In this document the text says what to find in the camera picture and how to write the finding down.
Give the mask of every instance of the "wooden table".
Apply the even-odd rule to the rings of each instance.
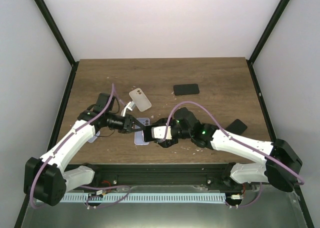
[[[269,141],[268,130],[259,105],[246,60],[232,58],[157,58],[157,59],[84,59],[79,63],[63,118],[59,139],[75,123],[78,115],[94,104],[99,93],[109,93],[114,83],[125,102],[129,92],[141,88],[152,103],[145,112],[136,108],[136,118],[150,118],[151,123],[168,117],[179,102],[194,101],[206,107],[221,123],[228,126],[240,119],[247,126],[246,137]],[[175,96],[173,85],[199,85],[200,94]],[[201,122],[212,123],[197,106],[188,105]],[[107,136],[108,128],[101,130]],[[71,163],[91,164],[169,164],[169,163],[228,163],[248,160],[223,151],[196,147],[181,140],[170,148],[151,142],[135,145],[134,134],[115,132],[86,143]]]

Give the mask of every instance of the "white wall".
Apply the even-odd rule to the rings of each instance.
[[[26,161],[45,152],[70,65],[33,0],[0,0],[0,227],[18,217]]]
[[[279,0],[45,0],[79,59],[249,58]]]
[[[320,3],[291,0],[254,69],[276,134],[302,159],[302,192],[320,227]]]

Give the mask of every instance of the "gray floor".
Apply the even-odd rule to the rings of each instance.
[[[247,191],[244,202],[257,192]],[[118,204],[87,210],[82,203],[28,209],[23,228],[305,228],[298,197],[264,185],[259,201],[243,209],[224,204]]]

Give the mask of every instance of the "black metal frame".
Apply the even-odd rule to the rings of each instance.
[[[48,145],[48,150],[51,149],[57,142],[58,135],[60,132],[60,127],[62,120],[66,111],[67,103],[73,86],[73,82],[76,76],[76,71],[79,62],[76,62],[62,36],[57,24],[55,23],[53,17],[51,16],[49,9],[47,8],[44,0],[34,0],[37,4],[39,10],[41,11],[44,19],[46,20],[48,26],[50,27],[53,35],[55,36],[57,42],[59,43],[62,51],[64,52],[66,58],[68,59],[70,65],[72,66],[69,79],[63,94],[62,102],[58,111],[58,115],[54,124],[50,142]],[[266,108],[266,104],[261,93],[259,83],[254,71],[253,64],[256,61],[259,53],[263,49],[265,43],[267,42],[270,34],[272,33],[274,27],[276,26],[279,18],[284,12],[287,4],[290,0],[280,0],[278,6],[276,7],[269,23],[267,24],[259,42],[257,43],[251,57],[247,60],[248,68],[251,74],[252,82],[261,106],[261,110],[264,116],[264,120],[268,129],[270,139],[272,141],[276,140],[276,134],[273,129],[271,119]],[[126,185],[167,185],[172,184],[172,182],[177,185],[207,185],[213,190],[224,190],[223,187],[219,186],[219,183],[213,182],[212,185],[208,185],[208,179],[215,180],[215,176],[220,176],[226,165],[223,164],[153,164],[153,165],[98,165],[102,172],[107,171],[110,174],[109,179],[117,180],[117,184]],[[72,169],[74,165],[69,165],[67,169]],[[165,178],[164,175],[170,174],[171,177]],[[311,220],[307,205],[303,198],[300,187],[295,188],[295,192],[300,196],[300,206],[309,228],[313,228],[313,222]],[[15,228],[21,227],[23,219],[27,210],[29,198],[25,196],[22,208],[20,210],[19,216],[17,218]]]

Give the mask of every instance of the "white linear rail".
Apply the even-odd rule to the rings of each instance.
[[[61,203],[84,203],[88,193],[66,193]],[[109,193],[102,198],[94,197],[90,203],[113,203],[122,198],[125,193]],[[121,203],[202,203],[224,204],[224,193],[130,193]]]

